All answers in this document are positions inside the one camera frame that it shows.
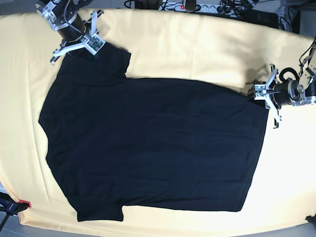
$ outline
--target black cable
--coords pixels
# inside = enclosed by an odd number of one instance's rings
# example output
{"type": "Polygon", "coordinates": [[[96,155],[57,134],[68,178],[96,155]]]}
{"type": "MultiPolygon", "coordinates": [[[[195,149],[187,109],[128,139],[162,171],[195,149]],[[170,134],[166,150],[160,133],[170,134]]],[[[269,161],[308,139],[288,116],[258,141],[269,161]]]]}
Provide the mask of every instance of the black cable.
{"type": "Polygon", "coordinates": [[[234,15],[243,17],[246,15],[247,10],[249,7],[247,7],[246,4],[243,4],[239,0],[221,0],[222,4],[222,13],[228,14],[231,11],[234,12],[234,15]]]}
{"type": "Polygon", "coordinates": [[[299,59],[299,61],[300,61],[300,67],[301,67],[301,69],[303,68],[303,64],[302,64],[302,61],[301,61],[301,59],[303,58],[303,56],[312,48],[312,46],[313,46],[313,44],[314,43],[316,43],[316,37],[315,37],[315,39],[314,39],[314,41],[313,41],[313,43],[311,44],[311,46],[305,51],[305,53],[303,53],[302,54],[302,56],[300,57],[300,59],[299,59]]]}
{"type": "Polygon", "coordinates": [[[65,8],[64,8],[64,12],[63,12],[63,18],[64,18],[64,21],[68,24],[68,26],[70,26],[71,28],[73,28],[75,31],[79,32],[82,36],[84,35],[84,32],[82,32],[81,30],[77,29],[76,27],[74,27],[72,24],[69,23],[69,21],[67,20],[67,9],[68,9],[68,6],[70,4],[71,0],[68,0],[66,5],[65,5],[65,8]]]}
{"type": "Polygon", "coordinates": [[[130,6],[127,6],[126,4],[129,3],[129,2],[132,3],[132,1],[134,1],[134,0],[127,0],[127,1],[125,1],[125,2],[124,2],[124,6],[125,6],[126,8],[131,9],[131,7],[130,7],[130,6]]]}
{"type": "MultiPolygon", "coordinates": [[[[273,94],[280,94],[280,93],[283,93],[283,91],[274,91],[274,92],[273,92],[273,94]]],[[[292,96],[290,96],[289,94],[288,94],[288,97],[289,97],[290,99],[294,100],[294,101],[298,101],[298,100],[300,99],[300,97],[297,98],[297,99],[294,99],[294,98],[292,98],[292,96]]]]}
{"type": "MultiPolygon", "coordinates": [[[[259,2],[257,2],[257,4],[259,4],[259,3],[264,3],[264,2],[271,2],[271,1],[279,1],[279,0],[265,0],[265,1],[259,1],[259,2]]],[[[245,6],[249,6],[249,5],[253,5],[253,3],[244,4],[243,6],[235,7],[235,8],[233,8],[233,9],[231,9],[231,10],[239,9],[239,8],[242,8],[242,7],[245,7],[245,6]]]]}
{"type": "Polygon", "coordinates": [[[283,23],[282,23],[281,21],[279,21],[278,23],[279,23],[279,25],[280,25],[280,27],[281,27],[281,30],[284,30],[284,31],[285,31],[285,27],[284,27],[283,23]]]}
{"type": "Polygon", "coordinates": [[[307,4],[310,4],[310,3],[313,3],[313,2],[316,2],[316,0],[309,0],[309,1],[306,1],[305,3],[301,4],[301,5],[292,5],[292,6],[289,6],[287,8],[287,15],[288,15],[288,18],[290,19],[290,22],[291,22],[291,25],[293,25],[293,21],[292,21],[292,18],[291,18],[291,15],[290,15],[290,9],[293,8],[293,9],[299,9],[307,4]]]}
{"type": "Polygon", "coordinates": [[[168,0],[166,0],[166,2],[164,3],[164,6],[163,6],[162,9],[161,9],[162,11],[165,10],[167,3],[168,3],[168,0]]]}
{"type": "Polygon", "coordinates": [[[295,77],[295,80],[300,80],[300,77],[298,76],[297,72],[293,68],[284,68],[278,76],[280,81],[283,83],[287,82],[287,79],[284,78],[285,73],[292,73],[295,77]]]}
{"type": "Polygon", "coordinates": [[[191,13],[200,11],[201,9],[202,9],[202,7],[198,4],[198,5],[196,6],[196,9],[195,9],[194,11],[192,11],[191,13]]]}
{"type": "Polygon", "coordinates": [[[166,6],[166,8],[171,7],[171,6],[174,6],[174,5],[177,5],[177,4],[183,4],[183,3],[182,3],[182,2],[176,2],[176,3],[172,4],[172,5],[166,6]]]}
{"type": "Polygon", "coordinates": [[[293,31],[293,27],[292,27],[292,24],[291,23],[289,23],[288,22],[288,20],[286,20],[283,16],[282,17],[280,17],[280,20],[283,20],[283,21],[285,21],[288,25],[289,25],[289,27],[291,27],[291,31],[293,31]]]}

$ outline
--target cable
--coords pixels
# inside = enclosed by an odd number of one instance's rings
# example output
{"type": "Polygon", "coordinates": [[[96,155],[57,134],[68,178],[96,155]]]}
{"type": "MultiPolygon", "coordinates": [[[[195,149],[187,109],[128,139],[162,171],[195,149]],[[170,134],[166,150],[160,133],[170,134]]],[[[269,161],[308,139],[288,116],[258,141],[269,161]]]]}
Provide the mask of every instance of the cable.
{"type": "Polygon", "coordinates": [[[313,2],[316,2],[316,0],[309,0],[309,1],[306,1],[305,3],[301,4],[301,5],[292,5],[292,6],[289,6],[287,8],[287,15],[288,15],[288,18],[290,19],[290,22],[291,22],[291,25],[293,25],[293,22],[292,22],[292,18],[291,18],[291,15],[290,15],[290,9],[293,8],[293,9],[299,9],[307,4],[310,4],[310,3],[313,3],[313,2]]]}
{"type": "Polygon", "coordinates": [[[177,5],[177,4],[183,4],[183,3],[182,3],[182,2],[176,2],[176,3],[172,4],[172,5],[166,6],[166,8],[171,7],[171,6],[174,6],[174,5],[177,5]]]}
{"type": "MultiPolygon", "coordinates": [[[[257,4],[259,4],[259,3],[264,3],[264,2],[271,2],[271,1],[279,1],[279,0],[265,0],[265,1],[259,1],[259,2],[257,2],[257,4]]],[[[242,8],[242,7],[245,7],[245,6],[249,6],[249,5],[253,5],[253,3],[248,3],[248,4],[245,4],[245,5],[243,5],[243,6],[235,7],[235,8],[233,8],[233,9],[231,9],[231,11],[236,10],[236,9],[239,9],[239,8],[242,8]]]]}
{"type": "Polygon", "coordinates": [[[284,31],[285,31],[285,27],[284,27],[283,23],[282,23],[281,21],[279,21],[278,23],[279,23],[279,25],[280,25],[280,27],[281,27],[281,30],[284,30],[284,31]]]}
{"type": "Polygon", "coordinates": [[[298,76],[297,72],[296,72],[293,68],[284,68],[284,69],[280,72],[280,74],[279,74],[279,76],[278,76],[278,78],[280,79],[280,81],[283,82],[283,83],[287,82],[287,80],[284,78],[284,74],[285,74],[285,73],[292,73],[293,76],[295,77],[295,80],[297,80],[297,81],[300,80],[300,77],[298,76]]]}
{"type": "Polygon", "coordinates": [[[165,8],[166,8],[166,5],[167,5],[167,3],[168,3],[168,0],[166,0],[166,2],[164,3],[164,6],[162,7],[162,11],[165,11],[165,8]]]}
{"type": "Polygon", "coordinates": [[[77,29],[76,27],[74,27],[72,24],[69,23],[69,21],[67,20],[67,9],[68,9],[68,6],[70,4],[71,0],[68,0],[66,5],[65,5],[65,8],[64,8],[64,12],[63,12],[63,18],[64,18],[64,21],[68,24],[68,26],[70,26],[71,28],[73,28],[75,31],[79,32],[82,36],[84,35],[84,32],[82,32],[81,30],[77,29]]]}
{"type": "Polygon", "coordinates": [[[283,16],[282,16],[282,17],[280,17],[280,20],[285,21],[285,22],[289,25],[289,27],[291,27],[291,31],[293,31],[292,24],[290,24],[290,23],[288,22],[288,20],[286,20],[283,16]]]}
{"type": "Polygon", "coordinates": [[[222,5],[222,7],[220,7],[220,13],[228,14],[233,11],[234,15],[240,17],[245,16],[249,9],[249,7],[240,0],[221,0],[220,4],[222,5]]]}
{"type": "Polygon", "coordinates": [[[302,61],[301,61],[301,60],[302,60],[303,56],[312,48],[312,46],[313,46],[314,43],[316,43],[316,37],[315,37],[313,43],[311,44],[311,46],[305,51],[305,53],[302,54],[302,56],[301,56],[300,59],[299,59],[301,69],[302,69],[303,66],[304,66],[304,65],[302,64],[302,61]]]}
{"type": "Polygon", "coordinates": [[[124,6],[125,6],[126,8],[131,9],[131,7],[130,7],[130,6],[127,6],[126,4],[129,3],[129,2],[132,3],[132,1],[134,1],[134,0],[127,0],[127,1],[125,1],[125,2],[124,2],[124,6]]]}

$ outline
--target red object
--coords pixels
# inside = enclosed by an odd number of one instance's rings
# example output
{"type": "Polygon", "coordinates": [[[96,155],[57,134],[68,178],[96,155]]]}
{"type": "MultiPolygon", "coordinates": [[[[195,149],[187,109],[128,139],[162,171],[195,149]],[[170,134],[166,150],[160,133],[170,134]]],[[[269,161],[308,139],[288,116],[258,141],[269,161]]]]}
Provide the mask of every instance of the red object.
{"type": "Polygon", "coordinates": [[[29,208],[32,207],[31,203],[29,201],[19,200],[19,203],[26,203],[29,205],[29,208]]]}

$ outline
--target power strip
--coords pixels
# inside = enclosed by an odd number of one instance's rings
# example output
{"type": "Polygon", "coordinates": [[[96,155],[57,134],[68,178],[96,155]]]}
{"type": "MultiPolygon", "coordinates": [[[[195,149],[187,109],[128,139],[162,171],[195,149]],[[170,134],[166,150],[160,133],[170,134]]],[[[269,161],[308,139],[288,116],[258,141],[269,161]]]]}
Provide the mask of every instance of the power strip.
{"type": "MultiPolygon", "coordinates": [[[[223,6],[221,5],[215,5],[215,4],[198,4],[198,6],[200,6],[200,10],[196,10],[196,13],[206,13],[206,14],[213,14],[213,15],[218,15],[218,16],[229,16],[232,18],[237,18],[237,16],[235,15],[234,11],[230,11],[229,13],[223,13],[223,11],[218,11],[218,9],[223,6]]],[[[185,9],[185,5],[182,2],[168,2],[166,7],[165,7],[165,11],[175,11],[175,12],[188,12],[185,9]]],[[[281,18],[284,17],[284,9],[278,8],[275,12],[275,14],[277,14],[279,16],[279,21],[281,21],[281,18]]],[[[288,32],[291,32],[291,28],[289,27],[289,25],[284,22],[284,27],[285,30],[288,32]]]]}
{"type": "MultiPolygon", "coordinates": [[[[198,13],[210,13],[210,14],[223,14],[223,12],[219,12],[218,9],[220,7],[223,7],[221,5],[214,5],[214,4],[198,4],[198,6],[200,6],[200,10],[196,10],[195,12],[198,13]]],[[[184,4],[182,4],[181,2],[168,2],[165,8],[166,11],[176,11],[176,12],[188,12],[185,9],[184,4]]],[[[229,15],[231,17],[236,17],[234,15],[233,11],[230,11],[229,13],[225,13],[225,15],[229,15]]]]}

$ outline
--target metal bracket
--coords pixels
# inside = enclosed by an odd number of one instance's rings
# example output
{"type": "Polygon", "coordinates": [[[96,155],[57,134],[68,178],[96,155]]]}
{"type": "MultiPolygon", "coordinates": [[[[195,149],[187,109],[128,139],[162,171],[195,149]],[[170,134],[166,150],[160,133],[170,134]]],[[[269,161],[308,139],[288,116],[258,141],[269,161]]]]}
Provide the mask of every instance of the metal bracket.
{"type": "Polygon", "coordinates": [[[307,56],[303,61],[303,65],[305,65],[309,60],[310,63],[303,72],[301,71],[302,76],[300,78],[299,92],[305,91],[308,88],[308,86],[314,80],[316,80],[316,57],[313,57],[315,50],[316,45],[313,44],[311,54],[307,56]]]}
{"type": "Polygon", "coordinates": [[[281,122],[281,116],[278,114],[278,109],[273,103],[273,90],[270,88],[271,83],[276,79],[278,74],[278,69],[276,69],[273,65],[273,71],[271,76],[266,84],[256,84],[254,85],[254,100],[265,100],[266,108],[270,109],[273,113],[273,116],[276,120],[276,126],[279,122],[281,122]]]}
{"type": "Polygon", "coordinates": [[[45,18],[50,28],[54,30],[56,27],[54,22],[56,21],[57,17],[53,12],[53,9],[56,7],[56,5],[52,1],[49,1],[47,5],[45,5],[45,3],[42,1],[38,1],[35,6],[37,8],[37,12],[45,18]]]}

